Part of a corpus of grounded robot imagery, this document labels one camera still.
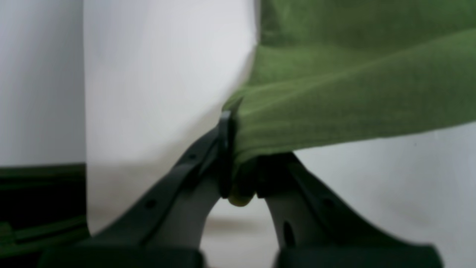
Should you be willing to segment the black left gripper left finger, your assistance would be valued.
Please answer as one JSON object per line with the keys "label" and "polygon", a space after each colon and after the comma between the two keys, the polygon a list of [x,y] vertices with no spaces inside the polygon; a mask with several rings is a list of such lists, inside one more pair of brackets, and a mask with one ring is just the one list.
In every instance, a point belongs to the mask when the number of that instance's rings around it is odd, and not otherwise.
{"label": "black left gripper left finger", "polygon": [[234,121],[224,111],[127,212],[73,246],[45,251],[40,268],[205,268],[206,219],[232,188]]}

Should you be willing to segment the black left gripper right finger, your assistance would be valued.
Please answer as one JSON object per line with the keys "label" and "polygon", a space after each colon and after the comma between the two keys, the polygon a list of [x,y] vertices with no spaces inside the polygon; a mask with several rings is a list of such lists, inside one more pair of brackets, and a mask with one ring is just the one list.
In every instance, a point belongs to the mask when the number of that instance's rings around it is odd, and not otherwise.
{"label": "black left gripper right finger", "polygon": [[397,239],[350,208],[292,153],[257,160],[279,243],[274,268],[442,268],[432,245]]}

